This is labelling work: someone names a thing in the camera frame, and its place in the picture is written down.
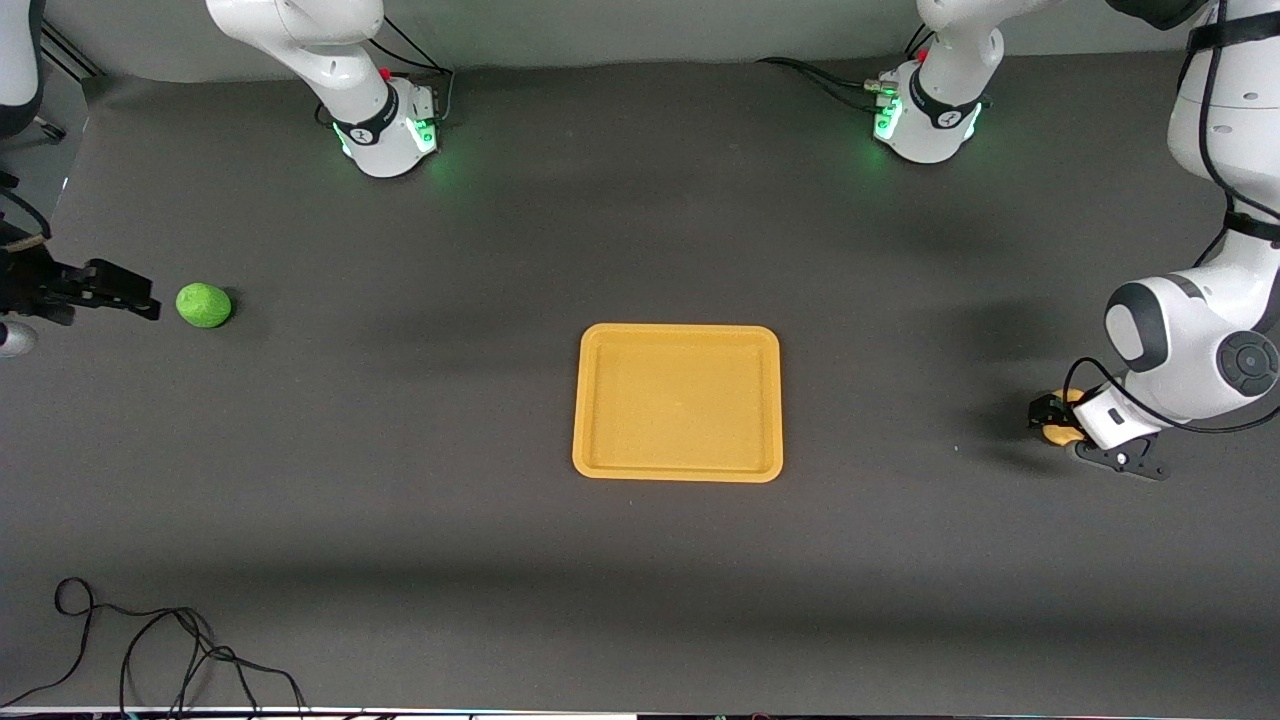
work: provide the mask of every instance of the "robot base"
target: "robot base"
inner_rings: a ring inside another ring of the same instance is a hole
[[[399,104],[396,119],[383,131],[378,142],[358,145],[348,141],[334,126],[334,132],[342,141],[342,151],[366,176],[375,178],[402,176],[436,149],[435,102],[431,88],[419,87],[402,78],[392,78],[388,85],[399,96]]]
[[[908,60],[892,70],[881,73],[879,79],[896,82],[899,88],[905,88],[919,67],[919,61]],[[957,118],[960,122],[955,127],[938,129],[908,94],[899,91],[876,117],[873,135],[906,160],[932,165],[950,159],[966,140],[973,137],[974,124],[980,113],[979,104],[968,119]]]

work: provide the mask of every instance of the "table surface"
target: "table surface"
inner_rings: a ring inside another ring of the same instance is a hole
[[[300,82],[96,86],[55,254],[239,311],[84,311],[4,364],[4,694],[73,657],[78,574],[316,705],[1276,716],[1280,425],[1166,433],[1162,484],[1023,428],[1219,227],[1165,149],[1179,61],[1011,59],[941,167],[783,68],[472,72],[390,181]],[[772,328],[782,475],[577,475],[599,322]],[[31,702],[114,702],[136,628]],[[184,647],[140,646],[141,701]]]

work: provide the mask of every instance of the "yellow tray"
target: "yellow tray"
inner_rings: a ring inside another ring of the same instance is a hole
[[[593,325],[577,369],[573,466],[631,480],[777,478],[777,336],[746,325]]]

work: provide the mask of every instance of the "green ball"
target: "green ball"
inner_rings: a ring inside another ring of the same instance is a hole
[[[191,283],[178,291],[178,314],[197,328],[216,328],[232,315],[232,299],[221,288]]]

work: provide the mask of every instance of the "black strap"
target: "black strap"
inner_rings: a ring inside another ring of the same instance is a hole
[[[372,145],[378,142],[378,138],[383,135],[383,131],[392,124],[396,119],[396,113],[399,110],[399,94],[396,88],[387,86],[387,102],[383,104],[383,109],[378,111],[376,115],[362,120],[358,123],[344,123],[342,120],[334,120],[333,124],[338,126],[338,129],[351,138],[356,145]]]
[[[915,102],[915,106],[920,111],[929,117],[933,127],[938,129],[957,127],[961,120],[969,117],[969,113],[973,113],[978,102],[982,101],[982,96],[979,95],[964,105],[947,105],[941,100],[929,97],[929,94],[924,92],[924,87],[920,86],[920,68],[915,68],[915,72],[911,73],[911,82],[908,83],[908,88],[911,94],[911,101]]]
[[[1280,225],[1254,220],[1243,213],[1228,213],[1222,227],[1280,246]]]
[[[1277,35],[1280,35],[1280,10],[1235,20],[1219,20],[1193,29],[1187,37],[1187,53],[1196,54],[1210,47],[1226,47]]]

